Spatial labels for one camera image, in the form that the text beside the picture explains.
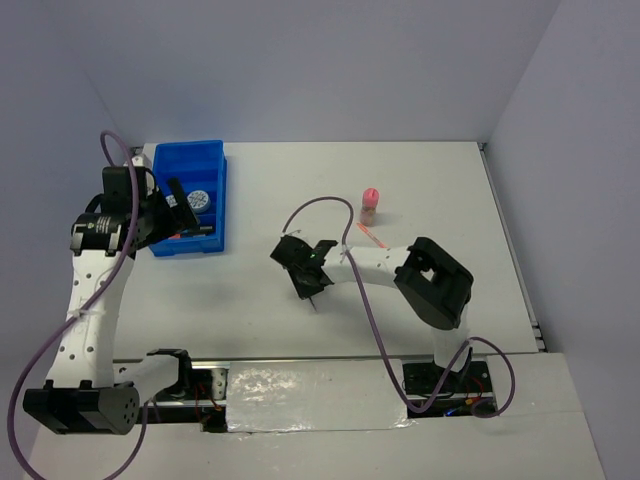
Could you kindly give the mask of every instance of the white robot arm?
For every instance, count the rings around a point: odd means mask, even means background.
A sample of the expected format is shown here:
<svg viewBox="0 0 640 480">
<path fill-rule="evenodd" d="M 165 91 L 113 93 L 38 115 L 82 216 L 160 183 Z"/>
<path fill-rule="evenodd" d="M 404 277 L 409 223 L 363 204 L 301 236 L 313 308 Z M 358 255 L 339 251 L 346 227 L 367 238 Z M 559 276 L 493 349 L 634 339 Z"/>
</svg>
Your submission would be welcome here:
<svg viewBox="0 0 640 480">
<path fill-rule="evenodd" d="M 124 288 L 137 250 L 197 226 L 177 179 L 169 180 L 176 204 L 169 206 L 144 157 L 134 157 L 139 195 L 137 235 L 118 275 L 88 311 L 79 311 L 113 271 L 122 253 L 130 219 L 132 188 L 127 167 L 106 167 L 104 193 L 97 195 L 72 228 L 73 289 L 70 314 L 79 318 L 63 335 L 40 389 L 28 389 L 24 410 L 58 434 L 126 434 L 139 407 L 165 390 L 190 388 L 186 351 L 156 350 L 128 370 L 113 371 L 113 343 Z"/>
<path fill-rule="evenodd" d="M 446 367 L 467 339 L 466 305 L 473 277 L 453 257 L 428 238 L 409 247 L 347 247 L 364 283 L 401 291 L 418 317 L 432 327 L 434 362 Z M 304 240 L 284 235 L 271 254 L 293 281 L 298 296 L 311 298 L 328 285 L 355 282 L 342 247 L 330 240 L 312 248 Z M 460 355 L 452 371 L 461 371 L 469 352 Z"/>
</svg>

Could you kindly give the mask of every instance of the white tabletop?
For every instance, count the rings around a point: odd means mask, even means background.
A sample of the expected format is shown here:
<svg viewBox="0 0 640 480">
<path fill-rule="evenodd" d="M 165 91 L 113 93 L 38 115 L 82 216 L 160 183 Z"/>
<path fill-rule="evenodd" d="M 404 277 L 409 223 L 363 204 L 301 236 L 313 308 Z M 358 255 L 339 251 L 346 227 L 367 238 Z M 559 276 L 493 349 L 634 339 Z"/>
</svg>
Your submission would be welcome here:
<svg viewBox="0 0 640 480">
<path fill-rule="evenodd" d="M 153 158 L 155 145 L 145 145 Z M 269 254 L 301 203 L 338 195 L 359 207 L 380 191 L 380 240 L 409 245 L 434 239 L 475 277 L 473 335 L 508 352 L 536 342 L 498 211 L 475 143 L 237 143 L 228 160 L 226 251 L 155 258 L 139 253 L 122 302 L 116 359 L 159 347 L 196 359 L 377 355 L 357 288 L 329 287 L 318 311 L 297 298 Z M 316 204 L 292 225 L 310 241 L 339 240 L 347 219 L 337 203 Z M 357 228 L 354 245 L 375 246 Z M 431 354 L 430 328 L 393 289 L 368 288 L 376 320 L 394 355 Z M 483 346 L 477 351 L 483 352 Z"/>
<path fill-rule="evenodd" d="M 501 361 L 495 356 L 489 361 L 499 403 L 508 390 Z M 122 478 L 604 480 L 563 356 L 514 355 L 512 361 L 519 387 L 500 418 L 427 418 L 390 430 L 252 435 L 151 425 Z M 138 432 L 59 437 L 42 427 L 31 463 L 51 479 L 104 478 L 129 455 Z"/>
</svg>

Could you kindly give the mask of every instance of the pink cap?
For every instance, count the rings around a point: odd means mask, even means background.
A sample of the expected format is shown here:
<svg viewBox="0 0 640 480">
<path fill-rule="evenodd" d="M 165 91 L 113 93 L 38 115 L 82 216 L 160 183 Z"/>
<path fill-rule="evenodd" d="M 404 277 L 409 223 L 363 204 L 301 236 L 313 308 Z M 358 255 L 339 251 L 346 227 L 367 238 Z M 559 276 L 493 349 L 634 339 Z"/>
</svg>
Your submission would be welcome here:
<svg viewBox="0 0 640 480">
<path fill-rule="evenodd" d="M 375 188 L 367 188 L 362 194 L 362 205 L 367 208 L 376 208 L 380 194 Z"/>
</svg>

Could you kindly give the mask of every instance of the blue container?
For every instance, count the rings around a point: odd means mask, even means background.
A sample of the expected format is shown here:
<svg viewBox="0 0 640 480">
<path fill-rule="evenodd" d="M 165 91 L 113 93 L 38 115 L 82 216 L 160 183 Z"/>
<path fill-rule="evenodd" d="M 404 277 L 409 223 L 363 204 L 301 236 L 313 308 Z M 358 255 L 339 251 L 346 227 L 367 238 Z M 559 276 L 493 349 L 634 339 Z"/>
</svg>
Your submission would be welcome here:
<svg viewBox="0 0 640 480">
<path fill-rule="evenodd" d="M 227 160 L 221 140 L 163 143 L 156 147 L 153 174 L 165 195 L 167 180 L 177 177 L 187 195 L 195 190 L 209 194 L 211 206 L 198 215 L 200 226 L 213 226 L 214 233 L 201 237 L 170 238 L 151 245 L 156 257 L 176 253 L 214 253 L 224 250 L 224 211 Z"/>
</svg>

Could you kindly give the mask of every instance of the test tube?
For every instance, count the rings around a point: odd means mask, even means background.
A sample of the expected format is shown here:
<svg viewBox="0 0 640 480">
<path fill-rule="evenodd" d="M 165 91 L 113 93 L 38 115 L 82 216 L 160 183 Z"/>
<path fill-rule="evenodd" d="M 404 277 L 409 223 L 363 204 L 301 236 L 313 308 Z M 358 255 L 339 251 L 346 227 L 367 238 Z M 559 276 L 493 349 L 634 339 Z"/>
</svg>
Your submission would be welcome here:
<svg viewBox="0 0 640 480">
<path fill-rule="evenodd" d="M 373 216 L 376 214 L 376 207 L 380 193 L 375 188 L 367 188 L 362 194 L 362 208 L 360 209 L 360 223 L 367 227 L 373 225 Z"/>
</svg>

